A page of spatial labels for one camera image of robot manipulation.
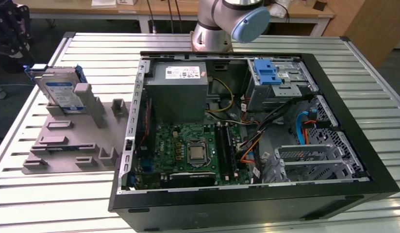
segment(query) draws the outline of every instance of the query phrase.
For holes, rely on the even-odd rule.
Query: label sticker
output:
[[[199,79],[200,67],[167,67],[165,79]]]
[[[73,93],[72,83],[45,83],[49,94],[59,106],[68,111],[79,111],[84,109],[84,104]]]
[[[242,111],[246,112],[246,110],[247,110],[247,104],[246,104],[246,103],[242,103],[242,104],[240,104],[240,108],[242,108]]]
[[[121,14],[136,14],[136,11],[117,11]]]
[[[290,75],[287,72],[279,72],[278,77],[284,79],[284,78],[290,78]]]
[[[256,167],[254,167],[254,174],[258,178],[260,178],[260,171],[258,170]]]
[[[270,157],[270,155],[271,155],[271,154],[270,154],[268,152],[264,152],[263,155],[260,156],[260,158],[262,158],[262,159],[267,159],[267,158]]]

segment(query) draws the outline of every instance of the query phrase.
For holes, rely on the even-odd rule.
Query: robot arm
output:
[[[195,51],[230,51],[231,38],[250,43],[264,32],[270,13],[263,0],[202,0],[192,36]]]

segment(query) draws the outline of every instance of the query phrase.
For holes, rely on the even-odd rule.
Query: aluminum slotted surface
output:
[[[101,101],[131,101],[141,50],[189,51],[189,35],[77,33],[57,66],[80,64]],[[400,102],[339,38],[263,36],[235,51],[314,53],[400,187]],[[133,232],[107,211],[113,172],[24,175],[23,162],[45,121],[37,88],[0,147],[0,233]],[[400,232],[400,193],[331,219],[191,232]]]

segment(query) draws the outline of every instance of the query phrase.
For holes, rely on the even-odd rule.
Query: blue drive bay latch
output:
[[[258,59],[254,63],[260,85],[280,85],[283,81],[276,75],[276,67],[272,65],[271,60]]]

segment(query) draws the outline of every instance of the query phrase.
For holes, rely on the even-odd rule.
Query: connector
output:
[[[259,76],[262,85],[280,85],[282,79],[276,75],[276,67],[268,59],[255,60],[255,70]]]
[[[318,118],[316,108],[311,108],[308,111],[308,120],[316,120],[316,118]]]

